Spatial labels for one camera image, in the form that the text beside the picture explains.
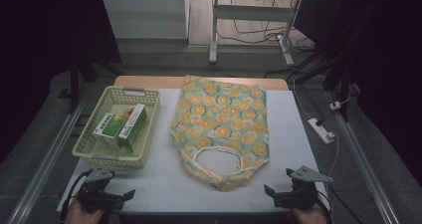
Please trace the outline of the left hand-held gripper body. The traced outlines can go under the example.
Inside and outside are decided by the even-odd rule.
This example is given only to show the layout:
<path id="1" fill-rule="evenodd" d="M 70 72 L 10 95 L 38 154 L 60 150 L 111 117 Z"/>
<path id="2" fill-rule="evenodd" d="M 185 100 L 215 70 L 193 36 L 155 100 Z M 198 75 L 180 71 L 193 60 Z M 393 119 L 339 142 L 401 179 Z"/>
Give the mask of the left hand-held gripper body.
<path id="1" fill-rule="evenodd" d="M 123 207 L 124 202 L 121 200 L 123 195 L 106 192 L 110 182 L 108 180 L 110 172 L 102 167 L 91 169 L 78 192 L 78 200 L 91 213 L 97 209 L 113 211 L 121 210 Z"/>

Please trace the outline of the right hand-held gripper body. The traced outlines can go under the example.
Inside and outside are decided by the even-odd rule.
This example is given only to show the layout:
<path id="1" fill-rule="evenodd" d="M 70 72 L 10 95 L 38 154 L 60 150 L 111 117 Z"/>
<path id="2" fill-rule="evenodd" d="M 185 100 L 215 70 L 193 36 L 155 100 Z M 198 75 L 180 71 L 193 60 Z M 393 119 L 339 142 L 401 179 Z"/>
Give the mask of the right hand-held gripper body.
<path id="1" fill-rule="evenodd" d="M 301 166 L 292 174 L 293 190 L 275 193 L 275 206 L 287 209 L 310 209 L 318 201 L 317 182 L 330 183 L 333 179 L 307 166 Z"/>

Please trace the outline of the pale yellow plastic basket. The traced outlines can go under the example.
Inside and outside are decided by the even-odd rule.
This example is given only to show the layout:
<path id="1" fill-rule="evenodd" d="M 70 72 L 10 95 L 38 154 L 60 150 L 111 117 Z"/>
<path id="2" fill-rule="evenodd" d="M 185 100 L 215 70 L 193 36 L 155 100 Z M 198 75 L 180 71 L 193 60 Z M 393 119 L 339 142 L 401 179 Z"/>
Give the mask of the pale yellow plastic basket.
<path id="1" fill-rule="evenodd" d="M 146 122 L 134 139 L 132 150 L 107 146 L 94 136 L 107 113 L 123 114 L 137 104 L 144 105 Z M 142 168 L 149 154 L 152 135 L 160 109 L 160 91 L 144 88 L 109 86 L 105 88 L 85 128 L 73 148 L 73 155 L 86 162 L 122 168 Z"/>

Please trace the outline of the green and white box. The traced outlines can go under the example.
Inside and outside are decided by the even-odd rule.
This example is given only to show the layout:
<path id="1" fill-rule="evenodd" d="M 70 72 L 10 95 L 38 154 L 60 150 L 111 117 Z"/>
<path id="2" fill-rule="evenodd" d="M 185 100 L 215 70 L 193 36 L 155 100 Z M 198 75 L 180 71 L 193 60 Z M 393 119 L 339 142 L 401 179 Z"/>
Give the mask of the green and white box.
<path id="1" fill-rule="evenodd" d="M 146 122 L 146 110 L 143 104 L 137 104 L 118 135 L 118 144 L 128 152 L 134 151 L 135 140 Z"/>
<path id="2" fill-rule="evenodd" d="M 126 118 L 123 115 L 107 112 L 93 131 L 93 136 L 109 149 L 119 150 L 119 139 Z"/>

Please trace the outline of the orange print cloth bag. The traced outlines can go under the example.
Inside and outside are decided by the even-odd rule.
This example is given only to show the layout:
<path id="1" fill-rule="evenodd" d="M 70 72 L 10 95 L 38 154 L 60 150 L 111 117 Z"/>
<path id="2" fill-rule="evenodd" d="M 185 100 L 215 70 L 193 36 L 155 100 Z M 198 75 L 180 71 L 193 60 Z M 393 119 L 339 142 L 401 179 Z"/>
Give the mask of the orange print cloth bag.
<path id="1" fill-rule="evenodd" d="M 170 126 L 184 169 L 223 192 L 248 181 L 270 161 L 267 91 L 259 85 L 186 76 Z M 218 174 L 198 161 L 207 151 L 237 158 L 237 169 Z"/>

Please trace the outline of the person's right hand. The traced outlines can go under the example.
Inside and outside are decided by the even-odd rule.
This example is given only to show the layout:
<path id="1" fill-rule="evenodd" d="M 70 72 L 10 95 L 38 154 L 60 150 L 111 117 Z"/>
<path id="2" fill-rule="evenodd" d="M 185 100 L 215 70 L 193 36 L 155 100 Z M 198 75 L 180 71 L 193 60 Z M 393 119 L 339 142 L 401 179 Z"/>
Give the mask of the person's right hand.
<path id="1" fill-rule="evenodd" d="M 298 224 L 327 224 L 325 213 L 317 204 L 308 210 L 293 208 L 292 212 Z"/>

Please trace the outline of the person's left hand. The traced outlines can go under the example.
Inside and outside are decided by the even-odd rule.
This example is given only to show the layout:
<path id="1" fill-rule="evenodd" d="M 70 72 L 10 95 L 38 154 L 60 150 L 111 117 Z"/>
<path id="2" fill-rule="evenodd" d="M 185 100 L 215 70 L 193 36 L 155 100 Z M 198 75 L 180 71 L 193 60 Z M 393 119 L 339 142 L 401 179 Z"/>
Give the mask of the person's left hand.
<path id="1" fill-rule="evenodd" d="M 102 209 L 89 213 L 77 198 L 74 198 L 68 207 L 64 224 L 99 224 L 105 214 Z"/>

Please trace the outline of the white power strip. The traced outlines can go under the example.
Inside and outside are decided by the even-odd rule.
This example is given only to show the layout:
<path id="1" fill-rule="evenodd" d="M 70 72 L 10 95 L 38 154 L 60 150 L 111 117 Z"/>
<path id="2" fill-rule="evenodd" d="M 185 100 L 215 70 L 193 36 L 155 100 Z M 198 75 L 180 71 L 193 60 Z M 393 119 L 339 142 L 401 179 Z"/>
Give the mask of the white power strip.
<path id="1" fill-rule="evenodd" d="M 332 131 L 327 131 L 319 120 L 310 118 L 308 124 L 324 144 L 334 142 L 335 134 Z"/>

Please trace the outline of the black stand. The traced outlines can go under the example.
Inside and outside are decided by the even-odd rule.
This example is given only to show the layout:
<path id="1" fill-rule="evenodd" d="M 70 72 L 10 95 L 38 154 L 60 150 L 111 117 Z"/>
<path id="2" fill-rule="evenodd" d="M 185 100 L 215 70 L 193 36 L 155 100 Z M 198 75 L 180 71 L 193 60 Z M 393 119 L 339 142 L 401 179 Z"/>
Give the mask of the black stand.
<path id="1" fill-rule="evenodd" d="M 59 99 L 70 99 L 71 106 L 69 113 L 73 113 L 80 103 L 80 78 L 85 82 L 93 83 L 97 80 L 98 74 L 94 64 L 106 69 L 116 76 L 123 76 L 123 72 L 104 59 L 93 54 L 86 54 L 74 57 L 70 62 L 70 88 L 62 89 Z"/>
<path id="2" fill-rule="evenodd" d="M 296 77 L 293 80 L 293 83 L 295 85 L 301 84 L 325 71 L 328 71 L 327 76 L 322 82 L 322 87 L 326 91 L 333 91 L 337 86 L 340 86 L 340 100 L 342 101 L 342 105 L 339 108 L 339 112 L 343 120 L 349 122 L 347 99 L 349 98 L 350 68 L 350 53 L 340 52 L 333 59 L 324 61 L 321 65 L 316 65 L 313 69 L 305 71 L 303 75 Z"/>

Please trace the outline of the grey cabinet panel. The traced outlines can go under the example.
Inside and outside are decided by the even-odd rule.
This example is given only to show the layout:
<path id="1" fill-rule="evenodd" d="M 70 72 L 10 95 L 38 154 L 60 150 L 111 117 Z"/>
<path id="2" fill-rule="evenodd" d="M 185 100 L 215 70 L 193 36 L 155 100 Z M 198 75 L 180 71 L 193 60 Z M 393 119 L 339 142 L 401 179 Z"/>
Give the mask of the grey cabinet panel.
<path id="1" fill-rule="evenodd" d="M 188 38 L 189 0 L 104 0 L 104 3 L 117 38 Z"/>

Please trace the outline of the aluminium rail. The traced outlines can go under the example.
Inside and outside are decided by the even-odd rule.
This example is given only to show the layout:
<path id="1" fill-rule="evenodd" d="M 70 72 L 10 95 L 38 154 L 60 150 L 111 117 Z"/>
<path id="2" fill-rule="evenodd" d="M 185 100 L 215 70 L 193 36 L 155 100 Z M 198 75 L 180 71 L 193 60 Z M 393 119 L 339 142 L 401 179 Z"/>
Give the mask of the aluminium rail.
<path id="1" fill-rule="evenodd" d="M 331 100 L 331 103 L 342 101 Z M 355 134 L 353 128 L 349 122 L 343 120 L 339 109 L 332 111 L 335 115 L 335 119 L 339 126 L 339 129 L 347 143 L 351 155 L 355 163 L 357 164 L 358 170 L 360 171 L 365 184 L 372 195 L 372 199 L 377 206 L 377 209 L 385 224 L 400 224 L 400 220 L 396 211 L 394 210 L 391 201 L 389 200 L 385 189 L 378 180 L 375 171 L 373 170 L 368 158 L 366 157 L 364 150 L 362 149 L 360 142 Z"/>
<path id="2" fill-rule="evenodd" d="M 42 189 L 44 188 L 48 177 L 50 176 L 57 160 L 79 118 L 88 98 L 88 93 L 81 94 L 79 103 L 75 106 L 72 113 L 67 115 L 65 122 L 62 124 L 59 133 L 55 137 L 46 155 L 42 159 L 40 165 L 34 172 L 29 184 L 27 185 L 23 195 L 18 201 L 11 216 L 6 224 L 25 224 L 31 214 Z"/>

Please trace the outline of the white desk frame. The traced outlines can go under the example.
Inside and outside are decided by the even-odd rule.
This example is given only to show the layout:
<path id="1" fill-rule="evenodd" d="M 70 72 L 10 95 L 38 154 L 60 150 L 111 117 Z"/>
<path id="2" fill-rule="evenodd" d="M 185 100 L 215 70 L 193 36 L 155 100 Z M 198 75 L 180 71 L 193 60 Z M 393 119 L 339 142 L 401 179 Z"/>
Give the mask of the white desk frame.
<path id="1" fill-rule="evenodd" d="M 278 35 L 278 43 L 283 52 L 287 65 L 294 63 L 288 48 L 288 39 L 294 25 L 301 0 L 292 0 L 289 8 L 284 7 L 258 7 L 248 5 L 220 5 L 218 0 L 212 0 L 212 32 L 210 39 L 209 63 L 217 62 L 217 25 L 219 20 L 267 21 L 284 22 L 286 30 Z"/>

